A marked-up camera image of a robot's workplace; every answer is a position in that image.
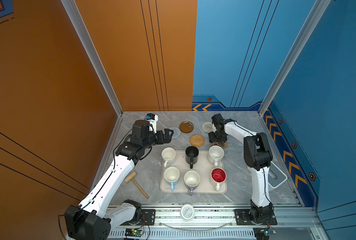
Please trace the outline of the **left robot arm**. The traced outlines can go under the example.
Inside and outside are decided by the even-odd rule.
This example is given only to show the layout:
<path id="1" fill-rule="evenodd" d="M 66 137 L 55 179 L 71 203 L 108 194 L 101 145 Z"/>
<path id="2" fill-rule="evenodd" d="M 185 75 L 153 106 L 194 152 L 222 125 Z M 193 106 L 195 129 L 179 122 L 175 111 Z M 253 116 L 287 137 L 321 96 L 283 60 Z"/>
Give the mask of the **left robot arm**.
<path id="1" fill-rule="evenodd" d="M 113 161 L 98 184 L 78 204 L 69 206 L 63 217 L 67 236 L 74 240 L 106 240 L 112 228 L 123 223 L 137 223 L 142 205 L 126 200 L 119 207 L 108 207 L 120 185 L 130 175 L 138 161 L 143 160 L 155 145 L 168 144 L 173 131 L 157 129 L 158 116 L 147 114 L 133 124 L 131 133 L 114 149 Z"/>

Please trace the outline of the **glossy brown round coaster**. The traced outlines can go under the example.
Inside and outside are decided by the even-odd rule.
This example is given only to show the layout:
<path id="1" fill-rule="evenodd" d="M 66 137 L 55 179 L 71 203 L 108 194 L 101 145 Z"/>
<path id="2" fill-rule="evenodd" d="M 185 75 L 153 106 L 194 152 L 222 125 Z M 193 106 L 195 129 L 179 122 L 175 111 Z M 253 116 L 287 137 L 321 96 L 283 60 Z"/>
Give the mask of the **glossy brown round coaster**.
<path id="1" fill-rule="evenodd" d="M 194 130 L 194 125 L 189 121 L 184 121 L 180 123 L 179 129 L 182 133 L 188 134 Z"/>

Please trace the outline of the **white multicolour woven coaster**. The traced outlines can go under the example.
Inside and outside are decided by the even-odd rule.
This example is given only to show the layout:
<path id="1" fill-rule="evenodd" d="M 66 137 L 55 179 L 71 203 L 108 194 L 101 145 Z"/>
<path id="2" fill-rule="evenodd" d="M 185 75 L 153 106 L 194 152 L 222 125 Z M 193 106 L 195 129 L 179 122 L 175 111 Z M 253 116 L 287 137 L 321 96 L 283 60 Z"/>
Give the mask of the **white multicolour woven coaster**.
<path id="1" fill-rule="evenodd" d="M 213 123 L 211 122 L 205 122 L 203 123 L 202 125 L 202 130 L 205 132 L 205 133 L 211 133 L 211 132 L 214 132 L 215 131 L 215 128 L 213 126 Z"/>

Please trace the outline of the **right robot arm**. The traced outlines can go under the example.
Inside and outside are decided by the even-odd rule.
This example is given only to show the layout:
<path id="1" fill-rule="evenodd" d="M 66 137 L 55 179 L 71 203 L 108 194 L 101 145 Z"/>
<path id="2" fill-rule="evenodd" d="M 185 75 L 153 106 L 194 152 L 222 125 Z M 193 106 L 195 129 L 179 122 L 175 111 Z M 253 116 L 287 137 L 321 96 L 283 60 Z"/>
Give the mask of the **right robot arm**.
<path id="1" fill-rule="evenodd" d="M 210 143 L 225 143 L 228 136 L 243 143 L 243 157 L 252 175 L 251 221 L 268 224 L 274 216 L 274 205 L 269 196 L 268 179 L 273 154 L 267 135 L 248 130 L 233 119 L 225 120 L 221 114 L 212 116 L 212 128 Z"/>

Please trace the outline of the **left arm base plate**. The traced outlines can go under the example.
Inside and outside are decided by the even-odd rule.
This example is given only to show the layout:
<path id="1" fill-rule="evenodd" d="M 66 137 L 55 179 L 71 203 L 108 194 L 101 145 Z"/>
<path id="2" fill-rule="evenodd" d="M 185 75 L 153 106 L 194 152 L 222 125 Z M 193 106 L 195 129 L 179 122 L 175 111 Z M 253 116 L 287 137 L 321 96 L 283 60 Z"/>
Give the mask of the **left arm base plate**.
<path id="1" fill-rule="evenodd" d="M 146 221 L 147 226 L 153 226 L 155 224 L 156 219 L 156 210 L 155 209 L 142 209 L 141 217 L 139 220 L 133 220 L 130 222 L 125 222 L 122 226 L 141 226 L 144 224 L 144 220 Z"/>

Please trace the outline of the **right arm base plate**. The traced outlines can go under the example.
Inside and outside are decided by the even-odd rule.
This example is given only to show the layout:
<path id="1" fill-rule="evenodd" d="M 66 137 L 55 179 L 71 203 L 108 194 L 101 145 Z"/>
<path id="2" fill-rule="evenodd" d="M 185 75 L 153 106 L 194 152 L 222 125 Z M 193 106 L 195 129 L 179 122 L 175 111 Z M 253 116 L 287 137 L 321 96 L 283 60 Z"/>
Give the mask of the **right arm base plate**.
<path id="1" fill-rule="evenodd" d="M 276 226 L 278 224 L 276 216 L 274 214 L 267 215 L 260 218 L 257 221 L 253 220 L 250 209 L 235 209 L 235 220 L 238 226 L 244 225 L 267 225 Z"/>

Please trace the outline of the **grey woven coaster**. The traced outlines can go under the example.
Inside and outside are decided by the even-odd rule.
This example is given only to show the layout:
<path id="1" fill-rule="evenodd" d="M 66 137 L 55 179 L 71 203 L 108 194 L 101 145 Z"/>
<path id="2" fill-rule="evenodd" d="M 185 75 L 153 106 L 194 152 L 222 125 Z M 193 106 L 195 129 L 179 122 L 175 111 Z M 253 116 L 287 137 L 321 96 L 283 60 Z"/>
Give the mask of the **grey woven coaster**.
<path id="1" fill-rule="evenodd" d="M 179 128 L 173 127 L 173 128 L 170 128 L 170 130 L 173 131 L 172 139 L 178 139 L 180 137 L 181 131 Z"/>

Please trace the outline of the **rattan woven coaster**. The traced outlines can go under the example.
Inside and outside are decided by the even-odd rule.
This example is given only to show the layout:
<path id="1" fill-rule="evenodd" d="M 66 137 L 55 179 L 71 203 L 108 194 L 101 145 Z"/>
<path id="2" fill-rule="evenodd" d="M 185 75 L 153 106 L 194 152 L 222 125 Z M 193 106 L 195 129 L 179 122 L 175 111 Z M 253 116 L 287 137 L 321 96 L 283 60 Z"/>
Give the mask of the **rattan woven coaster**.
<path id="1" fill-rule="evenodd" d="M 197 148 L 202 147 L 206 142 L 205 138 L 199 134 L 192 135 L 189 141 L 192 146 Z"/>

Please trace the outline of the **white speckled mug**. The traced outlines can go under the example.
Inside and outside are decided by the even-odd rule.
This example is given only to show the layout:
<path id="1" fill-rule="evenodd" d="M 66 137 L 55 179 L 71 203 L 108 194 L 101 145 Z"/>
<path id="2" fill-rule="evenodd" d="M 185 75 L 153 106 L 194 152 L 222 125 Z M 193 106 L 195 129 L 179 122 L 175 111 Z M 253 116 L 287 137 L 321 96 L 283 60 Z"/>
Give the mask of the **white speckled mug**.
<path id="1" fill-rule="evenodd" d="M 218 165 L 222 162 L 224 157 L 224 150 L 220 146 L 212 146 L 209 149 L 208 153 L 208 161 L 214 165 L 214 167 L 218 167 Z"/>

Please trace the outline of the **paw shaped wooden coaster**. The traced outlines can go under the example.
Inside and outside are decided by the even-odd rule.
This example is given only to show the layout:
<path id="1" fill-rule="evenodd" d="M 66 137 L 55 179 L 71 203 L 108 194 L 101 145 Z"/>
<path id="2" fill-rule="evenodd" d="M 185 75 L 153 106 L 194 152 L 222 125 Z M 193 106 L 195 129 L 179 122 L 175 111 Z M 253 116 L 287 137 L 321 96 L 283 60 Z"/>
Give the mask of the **paw shaped wooden coaster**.
<path id="1" fill-rule="evenodd" d="M 228 143 L 227 142 L 225 142 L 225 143 L 216 142 L 216 143 L 211 143 L 211 146 L 219 146 L 223 149 L 226 149 L 228 147 Z"/>

